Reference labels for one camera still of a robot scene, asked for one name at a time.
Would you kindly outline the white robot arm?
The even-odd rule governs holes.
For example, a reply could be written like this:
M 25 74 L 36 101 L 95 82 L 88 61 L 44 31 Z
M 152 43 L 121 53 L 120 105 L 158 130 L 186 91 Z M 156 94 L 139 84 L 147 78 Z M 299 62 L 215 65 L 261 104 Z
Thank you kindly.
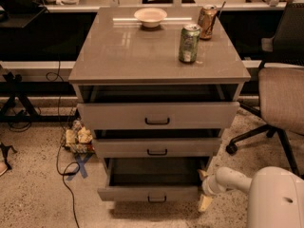
M 248 195 L 247 228 L 304 228 L 304 180 L 279 167 L 265 167 L 252 178 L 221 167 L 213 175 L 198 170 L 202 181 L 199 210 L 230 190 Z

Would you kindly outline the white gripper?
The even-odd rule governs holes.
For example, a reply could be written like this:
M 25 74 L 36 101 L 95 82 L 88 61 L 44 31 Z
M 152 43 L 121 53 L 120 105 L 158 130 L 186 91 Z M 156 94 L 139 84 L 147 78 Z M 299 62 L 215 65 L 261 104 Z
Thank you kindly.
M 213 201 L 212 196 L 225 192 L 226 188 L 219 184 L 215 175 L 208 176 L 208 173 L 201 169 L 198 173 L 199 178 L 203 180 L 202 191 L 206 195 L 201 195 L 199 198 L 199 211 L 205 212 Z

